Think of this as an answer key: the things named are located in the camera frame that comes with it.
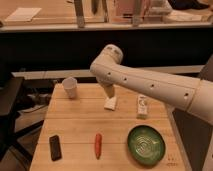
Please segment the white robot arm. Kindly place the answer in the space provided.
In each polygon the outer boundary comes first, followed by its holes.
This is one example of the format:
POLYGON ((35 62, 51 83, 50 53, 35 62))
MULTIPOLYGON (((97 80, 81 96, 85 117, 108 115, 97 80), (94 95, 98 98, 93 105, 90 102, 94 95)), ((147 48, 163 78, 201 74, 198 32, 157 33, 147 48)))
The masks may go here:
POLYGON ((91 73, 109 98, 115 95, 113 85, 120 85, 213 125, 213 82, 122 66, 122 59, 121 49, 109 44, 90 65, 91 73))

